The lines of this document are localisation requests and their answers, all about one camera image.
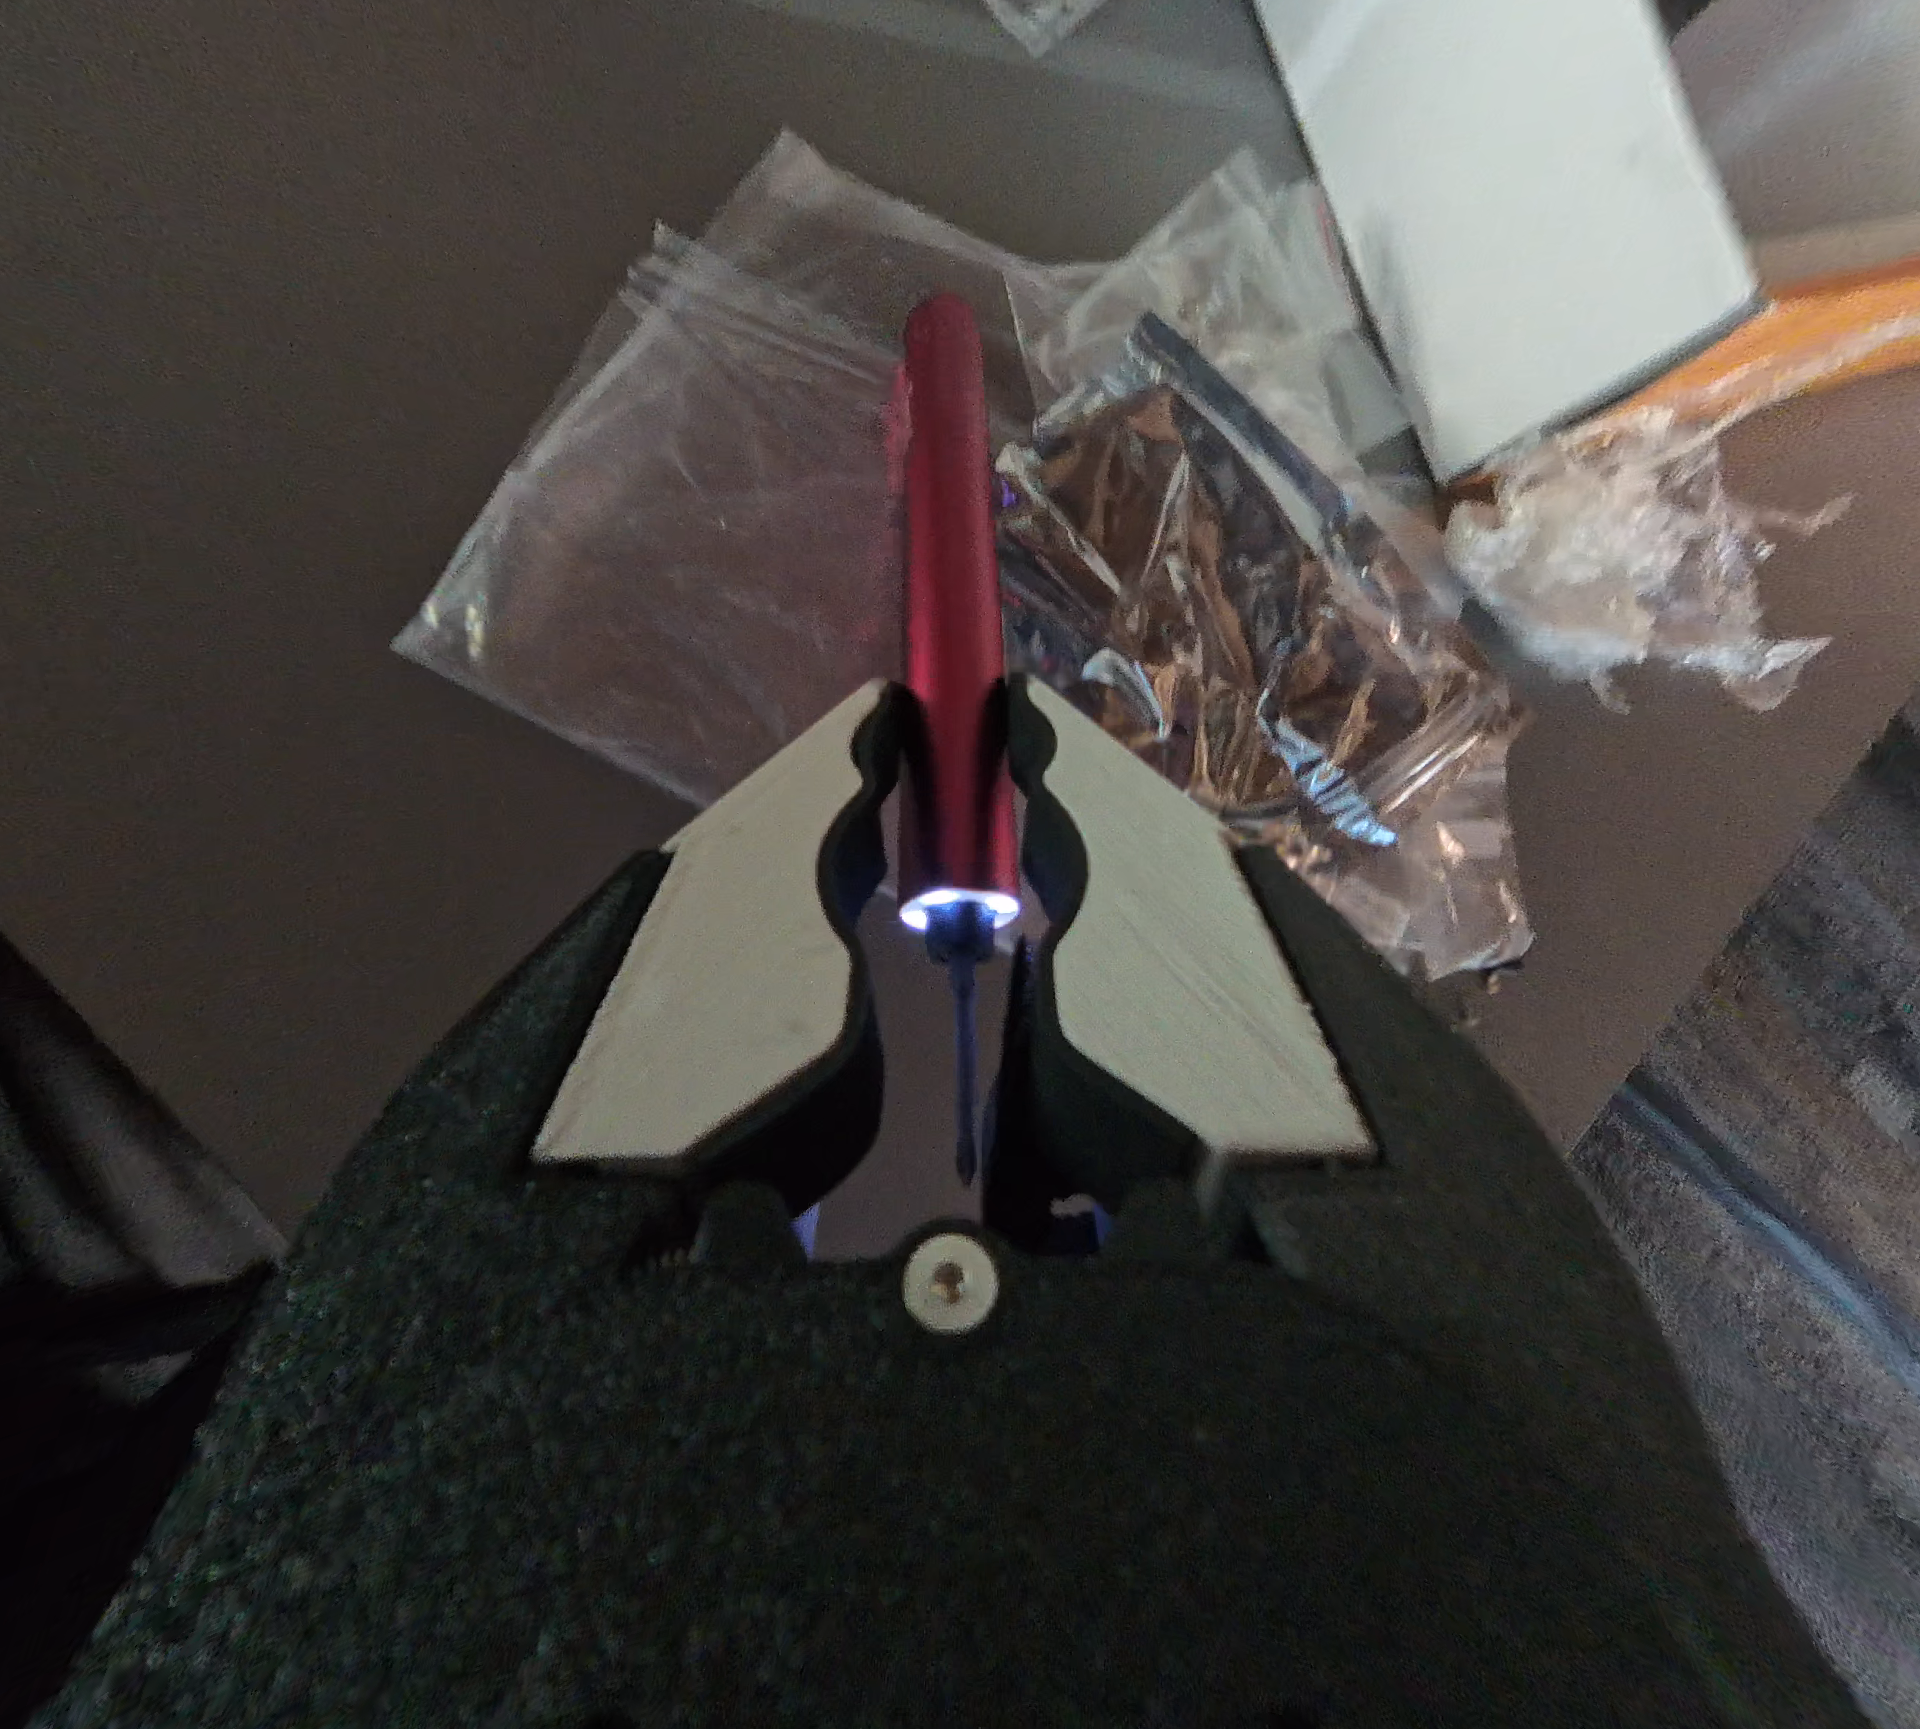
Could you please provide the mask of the orange and white kit box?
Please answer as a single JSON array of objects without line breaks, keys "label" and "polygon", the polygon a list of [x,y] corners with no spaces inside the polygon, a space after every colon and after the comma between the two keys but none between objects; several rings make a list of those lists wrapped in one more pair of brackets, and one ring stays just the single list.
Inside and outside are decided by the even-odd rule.
[{"label": "orange and white kit box", "polygon": [[1916,0],[1250,0],[1432,476],[1916,255]]}]

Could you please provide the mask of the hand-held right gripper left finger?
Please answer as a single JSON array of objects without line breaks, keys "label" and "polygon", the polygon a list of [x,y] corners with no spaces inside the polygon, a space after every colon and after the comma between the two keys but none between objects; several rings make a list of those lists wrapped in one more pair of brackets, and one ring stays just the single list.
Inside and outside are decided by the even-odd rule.
[{"label": "hand-held right gripper left finger", "polygon": [[884,1112],[858,921],[888,874],[904,694],[872,681],[664,849],[532,1143],[665,1183],[844,1183]]}]

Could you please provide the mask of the crumpled clear plastic wrap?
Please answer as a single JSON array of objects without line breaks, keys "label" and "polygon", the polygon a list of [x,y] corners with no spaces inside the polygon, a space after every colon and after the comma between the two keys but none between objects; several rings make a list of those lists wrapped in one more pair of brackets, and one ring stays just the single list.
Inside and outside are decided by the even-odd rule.
[{"label": "crumpled clear plastic wrap", "polygon": [[1781,537],[1851,507],[1753,509],[1726,487],[1722,425],[1632,412],[1541,439],[1457,501],[1445,559],[1527,661],[1625,709],[1618,674],[1656,663],[1715,681],[1743,709],[1777,709],[1826,636],[1767,630],[1760,572]]}]

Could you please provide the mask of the person's dark pants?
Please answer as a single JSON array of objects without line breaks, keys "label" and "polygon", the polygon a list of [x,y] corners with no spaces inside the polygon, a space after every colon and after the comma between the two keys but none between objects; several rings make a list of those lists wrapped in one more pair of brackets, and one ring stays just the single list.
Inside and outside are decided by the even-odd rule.
[{"label": "person's dark pants", "polygon": [[2,1724],[26,1726],[172,1497],[285,1238],[2,944]]}]

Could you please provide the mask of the grey desk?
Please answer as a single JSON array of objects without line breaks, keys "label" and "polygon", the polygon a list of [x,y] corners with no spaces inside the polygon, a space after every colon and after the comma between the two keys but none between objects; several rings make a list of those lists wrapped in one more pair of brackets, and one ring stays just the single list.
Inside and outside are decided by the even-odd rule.
[{"label": "grey desk", "polygon": [[1246,145],[1246,0],[4,0],[4,933],[282,1231],[684,804],[390,648],[775,132],[1039,260]]}]

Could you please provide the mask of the large clear zip bag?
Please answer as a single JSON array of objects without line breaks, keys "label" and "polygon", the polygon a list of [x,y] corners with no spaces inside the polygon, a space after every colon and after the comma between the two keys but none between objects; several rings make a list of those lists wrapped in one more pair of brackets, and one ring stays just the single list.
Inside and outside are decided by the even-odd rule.
[{"label": "large clear zip bag", "polygon": [[899,669],[909,311],[972,307],[1005,436],[1010,290],[1058,285],[780,132],[704,230],[655,224],[393,655],[716,801]]}]

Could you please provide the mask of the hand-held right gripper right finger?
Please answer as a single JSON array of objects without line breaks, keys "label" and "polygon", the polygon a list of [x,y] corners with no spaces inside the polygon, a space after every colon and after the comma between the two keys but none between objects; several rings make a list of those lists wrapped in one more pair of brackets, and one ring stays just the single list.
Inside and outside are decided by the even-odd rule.
[{"label": "hand-held right gripper right finger", "polygon": [[1010,681],[1038,1151],[1067,1193],[1375,1165],[1380,1143],[1211,812],[1060,692]]}]

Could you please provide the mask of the red electric screwdriver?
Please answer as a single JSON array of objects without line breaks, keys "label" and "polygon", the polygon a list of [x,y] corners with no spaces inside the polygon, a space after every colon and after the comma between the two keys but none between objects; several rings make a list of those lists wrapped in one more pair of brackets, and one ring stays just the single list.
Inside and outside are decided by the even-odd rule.
[{"label": "red electric screwdriver", "polygon": [[986,361],[956,292],[902,333],[905,404],[897,916],[947,972],[953,1167],[982,1167],[977,972],[1020,916]]}]

